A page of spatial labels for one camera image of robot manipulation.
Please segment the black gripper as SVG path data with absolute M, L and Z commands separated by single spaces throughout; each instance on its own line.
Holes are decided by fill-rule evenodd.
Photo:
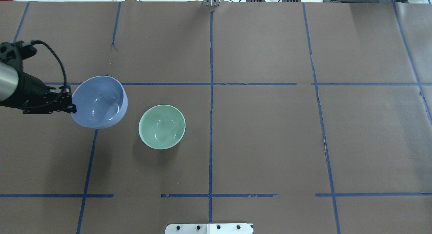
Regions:
M 15 91 L 7 98 L 7 107 L 20 109 L 23 114 L 50 114 L 53 111 L 77 112 L 76 105 L 71 101 L 55 101 L 48 105 L 52 100 L 70 99 L 72 97 L 70 86 L 61 86 L 56 89 L 46 86 L 41 80 L 25 72 L 17 74 L 18 83 Z

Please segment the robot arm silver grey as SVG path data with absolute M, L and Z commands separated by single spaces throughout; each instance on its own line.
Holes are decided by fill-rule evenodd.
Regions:
M 76 113 L 71 87 L 47 86 L 40 79 L 1 63 L 1 106 L 17 108 L 23 114 Z

